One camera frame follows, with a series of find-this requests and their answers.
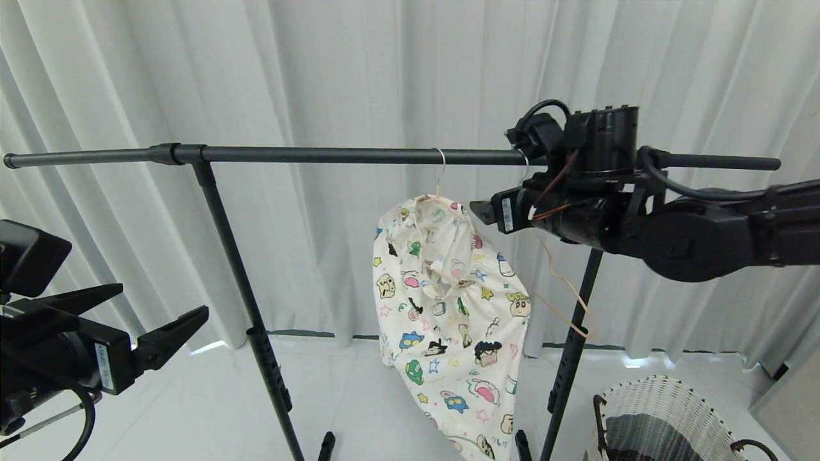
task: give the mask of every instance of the hanger hook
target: hanger hook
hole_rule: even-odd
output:
[[[526,155],[524,155],[524,152],[522,150],[518,149],[518,152],[521,154],[522,157],[524,157],[524,163],[526,164],[526,166],[524,167],[524,176],[522,176],[521,182],[518,183],[518,185],[522,185],[524,184],[524,180],[526,179],[527,173],[530,172],[530,159],[527,158]]]
[[[440,148],[434,149],[439,151],[439,153],[441,154],[441,172],[439,173],[439,179],[435,182],[435,194],[440,197],[441,177],[444,176],[444,171],[447,170],[447,156],[444,155],[444,151]]]

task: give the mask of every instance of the white label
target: white label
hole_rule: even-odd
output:
[[[94,343],[94,349],[97,351],[97,366],[100,369],[102,387],[114,390],[114,380],[111,378],[111,364],[108,363],[108,348],[105,345]]]
[[[501,211],[504,214],[504,230],[513,231],[513,206],[509,197],[501,201]]]

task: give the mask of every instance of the rack foot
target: rack foot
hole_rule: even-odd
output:
[[[327,432],[325,439],[321,441],[321,450],[319,451],[319,461],[330,461],[330,456],[333,454],[333,447],[336,445],[336,436],[333,432]]]
[[[526,441],[526,434],[521,429],[515,433],[515,446],[518,448],[518,459],[520,461],[532,461],[530,442]]]

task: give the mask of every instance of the garment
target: garment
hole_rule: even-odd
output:
[[[530,299],[464,206],[423,195],[376,229],[382,361],[465,459],[509,459]]]

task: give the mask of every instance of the curtain fold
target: curtain fold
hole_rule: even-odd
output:
[[[818,2],[0,2],[0,150],[163,142],[506,148],[535,102],[640,106],[639,142],[677,153],[779,157],[779,171],[673,170],[691,187],[820,177]],[[378,333],[370,287],[378,217],[435,191],[442,168],[215,164],[268,329]],[[444,170],[442,195],[486,199],[523,167]],[[189,167],[0,171],[0,216],[72,241],[50,293],[112,281],[89,316],[132,335],[200,304],[192,346],[244,341],[230,268]],[[567,315],[530,231],[483,231],[530,291]],[[548,236],[579,285],[588,249]],[[770,371],[816,340],[816,267],[753,267],[701,284],[605,255],[590,306],[600,336],[652,348],[739,350]],[[536,301],[525,351],[567,326]]]

